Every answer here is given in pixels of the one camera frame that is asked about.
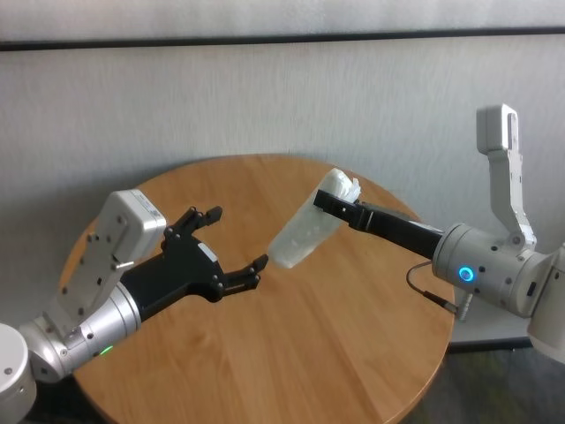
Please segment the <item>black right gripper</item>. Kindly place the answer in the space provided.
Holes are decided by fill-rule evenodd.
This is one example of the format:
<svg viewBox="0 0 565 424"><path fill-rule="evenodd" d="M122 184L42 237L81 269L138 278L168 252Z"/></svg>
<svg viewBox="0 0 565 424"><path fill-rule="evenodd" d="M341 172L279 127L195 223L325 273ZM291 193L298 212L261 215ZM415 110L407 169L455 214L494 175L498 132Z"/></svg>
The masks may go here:
<svg viewBox="0 0 565 424"><path fill-rule="evenodd" d="M318 190L313 205L351 228L385 239L429 260L439 245L443 231L428 228L409 216L376 205L345 201Z"/></svg>

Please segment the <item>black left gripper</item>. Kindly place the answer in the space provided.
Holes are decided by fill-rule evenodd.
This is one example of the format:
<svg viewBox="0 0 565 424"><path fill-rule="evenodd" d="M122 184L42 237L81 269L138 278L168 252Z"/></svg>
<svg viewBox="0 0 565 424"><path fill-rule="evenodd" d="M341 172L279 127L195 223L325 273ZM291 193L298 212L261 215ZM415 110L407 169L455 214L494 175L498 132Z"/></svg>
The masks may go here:
<svg viewBox="0 0 565 424"><path fill-rule="evenodd" d="M223 274L219 261L200 247L193 233L222 218L222 207L201 212L190 207L167 227L162 251L126 271L122 286L129 292L146 321L185 296L200 296L215 303L222 297L255 290L267 266L263 254L245 267Z"/></svg>

